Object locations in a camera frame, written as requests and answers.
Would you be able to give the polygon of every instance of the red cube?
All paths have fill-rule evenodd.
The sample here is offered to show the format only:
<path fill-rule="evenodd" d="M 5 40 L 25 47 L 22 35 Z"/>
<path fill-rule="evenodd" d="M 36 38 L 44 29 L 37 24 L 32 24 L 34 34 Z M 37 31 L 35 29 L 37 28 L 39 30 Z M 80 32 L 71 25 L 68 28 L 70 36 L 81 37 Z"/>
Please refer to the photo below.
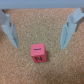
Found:
<path fill-rule="evenodd" d="M 47 61 L 47 52 L 45 49 L 45 44 L 33 44 L 31 45 L 31 57 L 34 62 L 46 62 Z"/>

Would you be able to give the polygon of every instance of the speckled surface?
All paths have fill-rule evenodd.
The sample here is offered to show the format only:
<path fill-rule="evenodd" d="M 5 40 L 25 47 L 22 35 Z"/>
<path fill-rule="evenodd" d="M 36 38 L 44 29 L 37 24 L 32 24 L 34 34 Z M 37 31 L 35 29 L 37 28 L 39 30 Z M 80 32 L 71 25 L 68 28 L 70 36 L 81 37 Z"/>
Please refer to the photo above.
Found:
<path fill-rule="evenodd" d="M 84 84 L 84 22 L 65 50 L 62 26 L 75 9 L 11 9 L 20 46 L 0 30 L 0 84 Z M 45 43 L 48 61 L 34 63 L 31 45 Z"/>

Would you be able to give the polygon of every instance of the block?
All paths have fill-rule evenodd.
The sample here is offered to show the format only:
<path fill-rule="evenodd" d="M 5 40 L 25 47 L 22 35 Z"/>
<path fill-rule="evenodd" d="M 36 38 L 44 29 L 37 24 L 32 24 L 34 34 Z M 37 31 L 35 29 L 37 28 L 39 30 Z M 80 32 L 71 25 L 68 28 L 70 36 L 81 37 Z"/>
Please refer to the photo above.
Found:
<path fill-rule="evenodd" d="M 31 45 L 31 57 L 35 63 L 47 61 L 47 51 L 45 44 L 33 44 Z"/>

